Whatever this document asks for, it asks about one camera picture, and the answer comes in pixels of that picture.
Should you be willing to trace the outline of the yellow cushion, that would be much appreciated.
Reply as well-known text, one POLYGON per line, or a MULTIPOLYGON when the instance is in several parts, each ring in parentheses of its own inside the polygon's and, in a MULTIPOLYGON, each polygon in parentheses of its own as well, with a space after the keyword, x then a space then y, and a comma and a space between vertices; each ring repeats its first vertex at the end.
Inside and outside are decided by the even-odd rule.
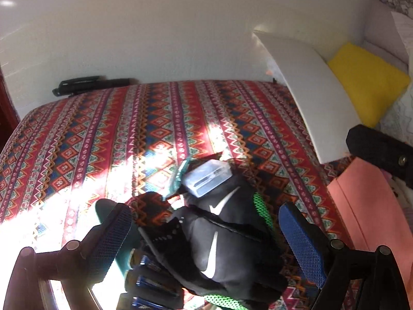
POLYGON ((393 65, 352 43, 344 44, 328 62, 361 122, 375 127, 391 104, 393 65))

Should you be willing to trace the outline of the clear plastic box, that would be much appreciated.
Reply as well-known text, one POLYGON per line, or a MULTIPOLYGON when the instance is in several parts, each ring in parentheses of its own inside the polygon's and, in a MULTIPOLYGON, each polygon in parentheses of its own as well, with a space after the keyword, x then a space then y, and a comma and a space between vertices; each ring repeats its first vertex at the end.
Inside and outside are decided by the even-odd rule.
POLYGON ((232 170, 227 162, 209 160, 185 174, 182 184, 191 195, 200 198, 227 181, 231 176, 232 170))

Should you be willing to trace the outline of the white box lid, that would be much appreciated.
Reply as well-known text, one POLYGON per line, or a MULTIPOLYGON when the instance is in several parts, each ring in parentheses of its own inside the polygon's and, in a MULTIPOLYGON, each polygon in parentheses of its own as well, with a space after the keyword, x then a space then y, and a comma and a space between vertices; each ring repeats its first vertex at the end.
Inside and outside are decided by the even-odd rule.
POLYGON ((334 73, 306 43, 259 31, 254 36, 271 57, 268 69, 293 96, 319 162, 343 158, 347 133, 361 121, 334 73))

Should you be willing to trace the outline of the pink storage box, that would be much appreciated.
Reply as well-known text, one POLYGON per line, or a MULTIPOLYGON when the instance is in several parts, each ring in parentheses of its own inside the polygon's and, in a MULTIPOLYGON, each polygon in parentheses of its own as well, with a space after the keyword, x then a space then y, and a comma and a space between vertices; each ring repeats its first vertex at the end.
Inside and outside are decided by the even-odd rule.
POLYGON ((401 269, 412 266, 412 232, 383 172, 356 158, 328 185, 354 247, 388 246, 401 269))

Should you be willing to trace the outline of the blue batteries pack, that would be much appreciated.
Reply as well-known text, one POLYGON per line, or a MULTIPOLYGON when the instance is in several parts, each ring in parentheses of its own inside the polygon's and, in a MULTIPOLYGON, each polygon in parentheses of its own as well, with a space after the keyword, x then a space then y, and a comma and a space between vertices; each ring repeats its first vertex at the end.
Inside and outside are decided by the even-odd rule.
POLYGON ((183 309, 182 285, 151 255, 132 249, 118 309, 183 309))

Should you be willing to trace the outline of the black pen at wall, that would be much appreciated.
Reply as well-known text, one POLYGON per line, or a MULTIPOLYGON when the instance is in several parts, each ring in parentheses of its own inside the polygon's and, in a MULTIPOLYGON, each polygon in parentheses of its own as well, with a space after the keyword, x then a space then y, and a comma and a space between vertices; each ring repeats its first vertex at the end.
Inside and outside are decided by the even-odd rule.
POLYGON ((108 88, 120 88, 136 85, 138 82, 139 81, 135 78, 107 79, 103 76, 87 76, 61 81, 59 86, 52 90, 52 93, 56 97, 72 97, 94 90, 105 90, 108 88))

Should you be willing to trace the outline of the black nike gloves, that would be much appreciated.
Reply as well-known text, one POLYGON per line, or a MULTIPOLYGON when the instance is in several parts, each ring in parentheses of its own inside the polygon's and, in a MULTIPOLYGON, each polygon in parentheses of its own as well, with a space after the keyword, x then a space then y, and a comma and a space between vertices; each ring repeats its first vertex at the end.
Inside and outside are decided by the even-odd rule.
POLYGON ((268 309, 288 286, 260 193, 234 175, 157 227, 140 227, 155 259, 189 292, 228 309, 268 309))

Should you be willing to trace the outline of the red patterned tablecloth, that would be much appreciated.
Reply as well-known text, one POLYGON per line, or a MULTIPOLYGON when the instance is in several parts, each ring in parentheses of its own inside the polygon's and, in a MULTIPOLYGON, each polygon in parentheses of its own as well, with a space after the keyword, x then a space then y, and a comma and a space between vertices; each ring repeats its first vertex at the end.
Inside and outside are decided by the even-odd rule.
POLYGON ((272 218, 288 286, 268 309, 312 309, 319 288, 290 249, 279 209, 295 204, 330 240, 351 246, 328 191, 338 160, 319 162, 287 87, 258 81, 108 88, 32 110, 1 153, 3 302, 24 247, 45 253, 81 241, 121 203, 132 213, 130 231, 92 287, 100 309, 118 309, 131 250, 153 255, 140 227, 160 226, 183 207, 191 195, 184 175, 209 160, 243 176, 272 218))

